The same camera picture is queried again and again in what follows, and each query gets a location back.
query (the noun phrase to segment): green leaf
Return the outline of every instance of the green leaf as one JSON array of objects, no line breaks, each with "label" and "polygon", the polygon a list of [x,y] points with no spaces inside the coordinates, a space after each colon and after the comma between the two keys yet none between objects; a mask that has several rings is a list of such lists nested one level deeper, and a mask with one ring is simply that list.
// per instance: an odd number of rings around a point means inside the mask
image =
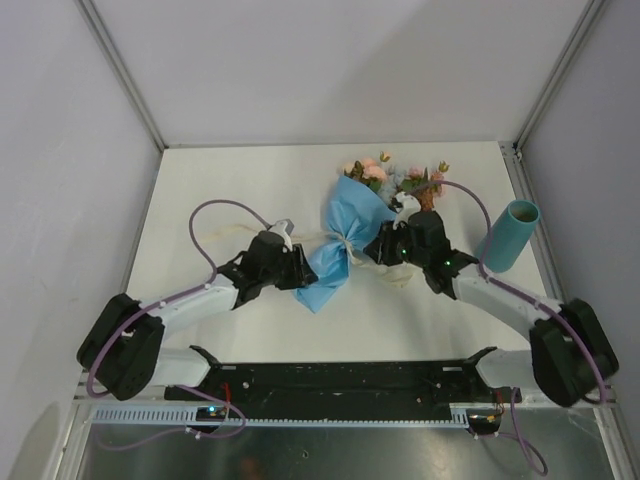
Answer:
[{"label": "green leaf", "polygon": [[403,192],[410,192],[413,190],[413,181],[410,179],[403,180],[400,184],[400,188]]},{"label": "green leaf", "polygon": [[373,190],[375,193],[378,193],[380,187],[382,186],[382,182],[380,180],[374,180],[369,184],[369,188]]}]

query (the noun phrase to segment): bouquet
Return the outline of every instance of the bouquet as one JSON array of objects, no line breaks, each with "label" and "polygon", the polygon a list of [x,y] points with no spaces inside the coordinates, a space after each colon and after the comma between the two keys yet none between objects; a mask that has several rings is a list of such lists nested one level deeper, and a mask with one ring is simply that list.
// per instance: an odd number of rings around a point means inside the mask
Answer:
[{"label": "bouquet", "polygon": [[418,187],[433,180],[444,180],[444,174],[449,170],[446,162],[441,162],[438,168],[411,167],[409,170],[397,168],[388,164],[391,155],[381,152],[379,160],[371,157],[363,158],[354,163],[347,163],[342,167],[342,173],[347,177],[369,187],[382,201],[391,208],[393,197],[399,192],[414,192],[422,210],[434,208],[436,198],[444,195],[443,185],[432,185],[418,190]]}]

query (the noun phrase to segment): gray floor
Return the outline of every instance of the gray floor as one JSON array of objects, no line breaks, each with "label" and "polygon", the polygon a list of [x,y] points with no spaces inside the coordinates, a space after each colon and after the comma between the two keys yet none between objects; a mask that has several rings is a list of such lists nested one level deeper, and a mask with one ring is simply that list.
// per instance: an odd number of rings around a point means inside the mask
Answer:
[{"label": "gray floor", "polygon": [[[512,431],[506,418],[502,431]],[[527,438],[544,455],[547,478],[613,478],[589,410],[519,411]],[[141,440],[162,427],[97,425],[105,443]],[[173,434],[126,452],[88,444],[83,480],[417,480],[539,478],[516,442],[474,441],[463,430],[260,428],[225,440]]]}]

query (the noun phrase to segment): white wall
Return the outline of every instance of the white wall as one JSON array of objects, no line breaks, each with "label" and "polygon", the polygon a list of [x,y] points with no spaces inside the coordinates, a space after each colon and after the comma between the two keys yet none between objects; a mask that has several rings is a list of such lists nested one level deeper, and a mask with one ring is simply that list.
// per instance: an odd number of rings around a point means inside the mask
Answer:
[{"label": "white wall", "polygon": [[587,0],[96,0],[175,144],[515,138]]},{"label": "white wall", "polygon": [[122,281],[158,152],[72,1],[4,2],[0,64],[0,478],[32,480],[76,350]]},{"label": "white wall", "polygon": [[640,3],[611,2],[524,156],[569,292],[620,360],[616,388],[640,448]]}]

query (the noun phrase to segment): pink flower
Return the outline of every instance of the pink flower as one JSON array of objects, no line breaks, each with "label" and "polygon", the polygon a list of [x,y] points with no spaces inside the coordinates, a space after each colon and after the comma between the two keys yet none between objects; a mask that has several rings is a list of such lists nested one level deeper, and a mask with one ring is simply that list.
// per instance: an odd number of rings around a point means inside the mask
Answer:
[{"label": "pink flower", "polygon": [[[439,170],[436,170],[435,172],[433,172],[431,174],[430,180],[436,180],[436,181],[444,180],[444,173],[442,173]],[[436,185],[435,188],[434,188],[433,194],[436,197],[441,197],[442,195],[444,195],[444,185]]]},{"label": "pink flower", "polygon": [[387,174],[378,165],[370,165],[366,167],[362,176],[364,178],[375,178],[381,182],[384,182],[387,179]]},{"label": "pink flower", "polygon": [[349,174],[353,171],[353,167],[355,167],[355,166],[356,166],[356,165],[355,165],[355,163],[353,163],[353,162],[345,163],[345,164],[342,166],[342,171],[343,171],[344,173],[346,173],[347,175],[349,175]]},{"label": "pink flower", "polygon": [[409,169],[409,178],[422,178],[424,170],[420,167],[411,167]]},{"label": "pink flower", "polygon": [[376,165],[378,165],[378,162],[376,162],[373,158],[371,157],[365,157],[362,160],[360,160],[360,163],[362,164],[362,166],[364,168],[367,167],[375,167]]}]

